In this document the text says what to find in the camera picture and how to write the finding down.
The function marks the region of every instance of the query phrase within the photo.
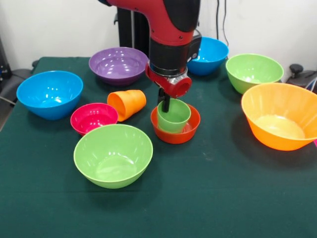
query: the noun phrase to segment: white wall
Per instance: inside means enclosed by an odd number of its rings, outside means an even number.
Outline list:
[[[0,0],[0,36],[12,69],[42,56],[86,56],[119,45],[116,7],[97,0]]]
[[[224,0],[220,0],[222,33]],[[225,32],[230,54],[257,53],[282,64],[284,78],[289,65],[300,63],[317,69],[317,0],[227,0]],[[216,37],[216,0],[202,0],[200,31]]]
[[[220,39],[223,3],[220,0]],[[227,0],[230,55],[258,53],[288,66],[317,66],[317,0]],[[202,0],[200,31],[216,37],[216,0]],[[115,7],[97,0],[0,0],[0,35],[12,68],[41,56],[91,56],[118,46]]]

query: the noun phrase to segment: orange cup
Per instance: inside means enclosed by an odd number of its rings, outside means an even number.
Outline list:
[[[118,121],[127,120],[141,110],[147,103],[145,94],[141,90],[127,90],[113,92],[108,95],[107,104],[118,112]]]

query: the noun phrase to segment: plastic bowl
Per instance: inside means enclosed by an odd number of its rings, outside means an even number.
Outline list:
[[[48,71],[23,81],[16,95],[29,111],[47,120],[57,120],[71,114],[83,87],[83,81],[76,74]]]
[[[117,47],[94,54],[89,60],[89,67],[105,83],[127,86],[140,78],[148,61],[146,54],[140,50]]]
[[[276,150],[299,149],[317,139],[317,95],[286,83],[260,84],[242,97],[254,136]]]
[[[70,124],[80,135],[109,124],[118,122],[118,113],[105,103],[91,103],[78,108],[71,115]]]
[[[158,128],[158,108],[155,107],[151,113],[151,122],[154,127],[154,132],[158,136],[159,139],[162,141],[169,143],[169,144],[182,144],[190,139],[192,139],[196,133],[196,130],[200,124],[200,114],[199,112],[191,105],[189,105],[189,108],[191,110],[191,117],[185,127],[183,128],[183,131],[181,133],[175,134],[175,133],[168,133],[165,131],[162,131]]]
[[[149,165],[153,145],[149,137],[130,125],[98,127],[77,143],[74,162],[94,184],[121,188],[137,180]]]
[[[258,84],[278,82],[284,74],[278,62],[257,54],[231,57],[226,69],[232,86],[241,94]]]
[[[228,53],[229,48],[222,41],[203,37],[198,57],[187,63],[188,70],[199,76],[211,74],[225,61]]]

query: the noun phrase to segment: orange bowl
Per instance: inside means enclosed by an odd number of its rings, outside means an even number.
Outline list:
[[[168,133],[158,128],[158,108],[155,107],[151,113],[151,122],[154,127],[155,134],[162,141],[169,144],[182,144],[189,141],[195,135],[197,127],[200,124],[200,114],[193,106],[189,105],[191,117],[183,128],[181,133]]]
[[[286,83],[254,86],[242,97],[253,135],[276,150],[297,150],[317,139],[317,95]]]

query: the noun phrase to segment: blue bowl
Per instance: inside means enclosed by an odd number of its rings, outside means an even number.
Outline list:
[[[57,120],[74,110],[83,88],[83,81],[76,74],[49,71],[26,79],[16,95],[29,111],[47,120]]]
[[[229,48],[222,41],[203,37],[198,57],[187,63],[188,70],[199,76],[209,75],[225,61],[228,53]]]

